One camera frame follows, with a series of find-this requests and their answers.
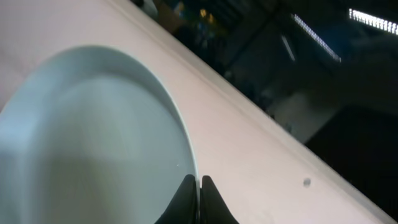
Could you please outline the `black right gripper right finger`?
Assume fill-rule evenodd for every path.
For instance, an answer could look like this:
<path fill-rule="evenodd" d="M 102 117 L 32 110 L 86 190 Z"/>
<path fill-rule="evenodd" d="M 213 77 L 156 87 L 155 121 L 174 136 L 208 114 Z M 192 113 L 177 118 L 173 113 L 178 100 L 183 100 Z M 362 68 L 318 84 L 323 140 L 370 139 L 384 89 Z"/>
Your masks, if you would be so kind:
<path fill-rule="evenodd" d="M 208 175 L 202 178 L 200 197 L 201 224 L 238 224 Z"/>

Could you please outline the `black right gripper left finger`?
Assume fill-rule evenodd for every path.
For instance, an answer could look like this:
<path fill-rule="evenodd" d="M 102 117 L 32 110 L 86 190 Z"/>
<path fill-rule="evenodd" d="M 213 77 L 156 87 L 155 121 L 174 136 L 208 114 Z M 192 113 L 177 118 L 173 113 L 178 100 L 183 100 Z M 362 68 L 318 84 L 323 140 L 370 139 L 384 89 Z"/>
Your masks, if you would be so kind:
<path fill-rule="evenodd" d="M 155 224 L 195 224 L 197 221 L 197 185 L 188 174 L 179 185 L 169 205 Z"/>

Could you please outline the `light blue plate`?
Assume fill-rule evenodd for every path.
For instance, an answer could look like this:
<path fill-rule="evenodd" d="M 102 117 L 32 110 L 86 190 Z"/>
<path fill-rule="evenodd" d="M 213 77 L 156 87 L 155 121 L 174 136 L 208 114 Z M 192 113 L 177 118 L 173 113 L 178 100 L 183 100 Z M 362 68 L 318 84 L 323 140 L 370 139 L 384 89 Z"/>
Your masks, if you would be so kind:
<path fill-rule="evenodd" d="M 198 171 L 180 110 L 145 65 L 82 46 L 1 111 L 2 223 L 154 223 Z"/>

